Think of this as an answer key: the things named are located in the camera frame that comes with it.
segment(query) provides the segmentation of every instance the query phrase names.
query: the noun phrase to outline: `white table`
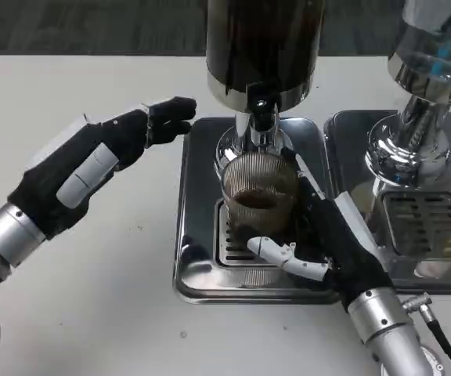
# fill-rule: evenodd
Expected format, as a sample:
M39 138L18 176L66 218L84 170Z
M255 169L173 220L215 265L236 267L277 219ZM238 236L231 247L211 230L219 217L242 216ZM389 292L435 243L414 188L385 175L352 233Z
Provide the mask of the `white table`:
M339 110L399 107L407 95L385 61L320 58L311 96L290 114L321 126ZM102 118L173 95L196 98L198 117L231 114L207 90L202 58L0 56L0 205L34 152L82 112ZM376 376L339 305L194 306L177 296L181 152L181 139L146 152L0 287L0 375ZM451 340L451 296L434 308Z

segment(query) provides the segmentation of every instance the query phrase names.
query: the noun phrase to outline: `chrome machine body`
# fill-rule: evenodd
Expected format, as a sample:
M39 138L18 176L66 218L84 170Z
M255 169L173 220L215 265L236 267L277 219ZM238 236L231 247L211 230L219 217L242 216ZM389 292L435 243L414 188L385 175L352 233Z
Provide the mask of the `chrome machine body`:
M406 2L388 62L405 108L339 113L325 140L333 193L351 194L395 286L451 294L451 1L435 3Z

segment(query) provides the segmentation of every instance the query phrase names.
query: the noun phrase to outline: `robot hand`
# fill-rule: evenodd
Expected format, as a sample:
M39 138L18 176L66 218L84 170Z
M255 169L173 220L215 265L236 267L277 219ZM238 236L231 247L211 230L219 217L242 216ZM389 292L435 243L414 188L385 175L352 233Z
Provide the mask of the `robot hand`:
M298 154L283 149L282 155L298 171L299 215L316 235L327 262L299 260L293 245L278 245L251 229L240 229L241 240L288 273L320 280L338 292L363 344L388 375L433 375L413 321L396 296L377 245L350 196L326 197Z
M72 137L61 135L40 153L8 202L51 240L85 216L89 198L115 171L133 165L151 145L186 134L195 114L193 99L175 97L98 124L84 116Z
M0 209L0 283L45 240L74 226L90 197L144 150L189 132L193 99L140 106L108 121L86 116L44 148Z

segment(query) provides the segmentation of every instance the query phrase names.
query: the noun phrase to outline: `gray carpet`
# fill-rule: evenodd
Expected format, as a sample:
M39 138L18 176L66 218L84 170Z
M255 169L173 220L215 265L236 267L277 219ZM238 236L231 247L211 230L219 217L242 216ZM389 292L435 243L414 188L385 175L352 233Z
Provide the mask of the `gray carpet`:
M321 55L389 53L404 0L327 1ZM203 55L205 3L0 0L0 54Z

